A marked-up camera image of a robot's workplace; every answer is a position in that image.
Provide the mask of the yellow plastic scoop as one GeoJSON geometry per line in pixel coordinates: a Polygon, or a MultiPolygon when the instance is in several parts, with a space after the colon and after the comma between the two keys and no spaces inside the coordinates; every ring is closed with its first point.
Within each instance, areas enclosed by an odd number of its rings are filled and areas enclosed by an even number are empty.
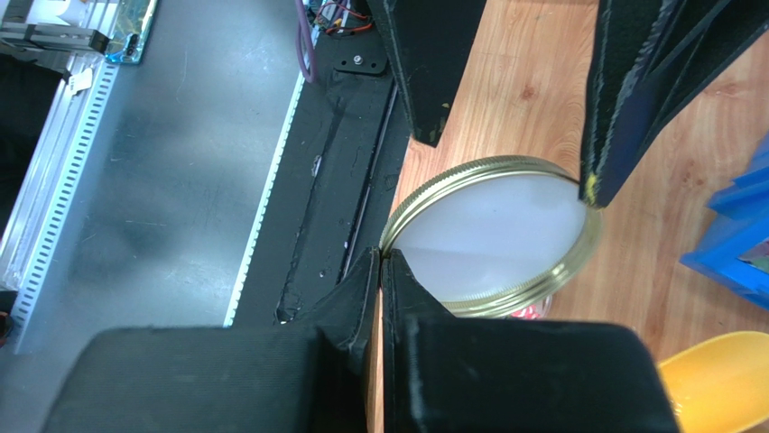
{"type": "Polygon", "coordinates": [[[713,337],[660,363],[682,432],[745,432],[768,420],[768,335],[713,337]]]}

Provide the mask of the white jar lid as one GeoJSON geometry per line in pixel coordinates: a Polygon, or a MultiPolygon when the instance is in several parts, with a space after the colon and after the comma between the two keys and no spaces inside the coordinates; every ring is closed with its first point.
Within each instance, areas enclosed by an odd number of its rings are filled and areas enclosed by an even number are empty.
{"type": "Polygon", "coordinates": [[[399,251],[421,284],[465,318],[510,314],[562,289],[599,243],[601,213],[559,165],[532,156],[469,161],[433,177],[389,217],[383,254],[399,251]]]}

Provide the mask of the blue plastic candy bin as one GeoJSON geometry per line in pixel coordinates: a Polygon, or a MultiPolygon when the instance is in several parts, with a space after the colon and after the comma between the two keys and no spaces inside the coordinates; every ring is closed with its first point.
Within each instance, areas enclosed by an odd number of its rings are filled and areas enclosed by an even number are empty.
{"type": "Polygon", "coordinates": [[[715,218],[681,264],[768,308],[768,138],[746,171],[714,193],[715,218]]]}

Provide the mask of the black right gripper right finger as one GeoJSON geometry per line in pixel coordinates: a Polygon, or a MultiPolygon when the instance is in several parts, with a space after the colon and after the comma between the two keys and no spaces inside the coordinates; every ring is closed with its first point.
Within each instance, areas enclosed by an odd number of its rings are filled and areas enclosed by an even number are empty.
{"type": "Polygon", "coordinates": [[[459,318],[383,261],[387,432],[675,432],[653,359],[600,322],[459,318]]]}

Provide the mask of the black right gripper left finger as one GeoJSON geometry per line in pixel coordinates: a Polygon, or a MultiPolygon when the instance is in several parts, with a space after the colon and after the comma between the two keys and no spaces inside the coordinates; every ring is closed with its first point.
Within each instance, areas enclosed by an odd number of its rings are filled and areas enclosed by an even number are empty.
{"type": "Polygon", "coordinates": [[[114,328],[80,353],[46,432],[364,432],[377,248],[274,326],[114,328]]]}

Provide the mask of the clear glass jar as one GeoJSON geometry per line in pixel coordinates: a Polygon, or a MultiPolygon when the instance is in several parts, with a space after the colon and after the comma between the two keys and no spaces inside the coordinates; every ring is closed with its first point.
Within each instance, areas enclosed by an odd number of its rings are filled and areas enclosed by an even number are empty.
{"type": "Polygon", "coordinates": [[[510,314],[510,317],[520,318],[520,319],[545,318],[551,309],[551,303],[552,303],[552,296],[548,296],[547,298],[534,302],[533,304],[527,307],[524,307],[512,312],[510,314]]]}

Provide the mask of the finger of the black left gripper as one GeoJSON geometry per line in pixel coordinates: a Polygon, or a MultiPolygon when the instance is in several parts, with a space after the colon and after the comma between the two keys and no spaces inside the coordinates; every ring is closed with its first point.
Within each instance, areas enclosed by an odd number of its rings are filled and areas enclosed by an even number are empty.
{"type": "Polygon", "coordinates": [[[602,1],[579,197],[607,207],[661,130],[768,29],[766,1],[602,1]]]}
{"type": "Polygon", "coordinates": [[[486,8],[478,0],[377,0],[383,39],[412,138],[435,147],[455,105],[486,8]]]}

